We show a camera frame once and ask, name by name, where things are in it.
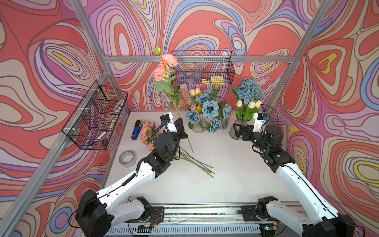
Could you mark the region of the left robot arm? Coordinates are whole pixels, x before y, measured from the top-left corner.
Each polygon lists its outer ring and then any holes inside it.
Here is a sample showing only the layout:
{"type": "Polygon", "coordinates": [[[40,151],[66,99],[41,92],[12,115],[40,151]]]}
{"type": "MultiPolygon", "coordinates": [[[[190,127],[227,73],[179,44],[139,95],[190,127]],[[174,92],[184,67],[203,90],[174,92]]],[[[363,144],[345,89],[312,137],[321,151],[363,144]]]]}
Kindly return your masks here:
{"type": "Polygon", "coordinates": [[[98,190],[86,191],[72,217],[86,237],[103,237],[111,227],[130,220],[146,222],[151,215],[151,205],[144,197],[122,204],[130,194],[158,178],[175,160],[180,149],[180,141],[187,139],[183,119],[173,120],[171,113],[160,117],[157,130],[159,136],[152,135],[155,148],[139,160],[136,169],[116,183],[98,190]]]}

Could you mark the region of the pink rose bunch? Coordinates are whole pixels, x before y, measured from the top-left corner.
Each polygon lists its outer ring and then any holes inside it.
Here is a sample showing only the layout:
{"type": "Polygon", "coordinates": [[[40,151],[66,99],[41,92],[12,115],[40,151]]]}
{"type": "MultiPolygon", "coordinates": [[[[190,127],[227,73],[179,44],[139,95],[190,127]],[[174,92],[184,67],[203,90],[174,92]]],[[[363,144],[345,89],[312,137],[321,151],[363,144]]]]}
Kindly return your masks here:
{"type": "Polygon", "coordinates": [[[164,54],[160,46],[154,48],[154,53],[159,56],[160,59],[158,67],[153,71],[153,86],[157,91],[164,93],[170,99],[168,106],[174,106],[180,118],[179,104],[182,100],[183,93],[180,91],[180,86],[174,84],[174,80],[176,79],[174,75],[175,68],[179,64],[178,59],[170,53],[164,54]]]}
{"type": "Polygon", "coordinates": [[[147,122],[142,130],[140,141],[152,151],[155,148],[154,143],[152,142],[153,133],[156,132],[157,126],[154,123],[147,122]]]}

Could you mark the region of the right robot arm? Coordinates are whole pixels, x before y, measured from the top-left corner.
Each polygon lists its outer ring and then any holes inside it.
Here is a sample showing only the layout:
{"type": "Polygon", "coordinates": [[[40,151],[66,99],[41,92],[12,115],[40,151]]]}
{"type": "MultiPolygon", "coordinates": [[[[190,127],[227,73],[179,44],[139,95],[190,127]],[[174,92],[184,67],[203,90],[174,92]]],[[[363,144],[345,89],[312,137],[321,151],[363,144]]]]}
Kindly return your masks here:
{"type": "Polygon", "coordinates": [[[236,137],[251,142],[265,164],[291,190],[306,215],[290,209],[277,198],[258,199],[250,215],[261,221],[277,219],[301,237],[352,237],[356,228],[350,215],[340,214],[306,179],[291,157],[282,148],[283,133],[277,125],[241,125],[234,123],[236,137]]]}

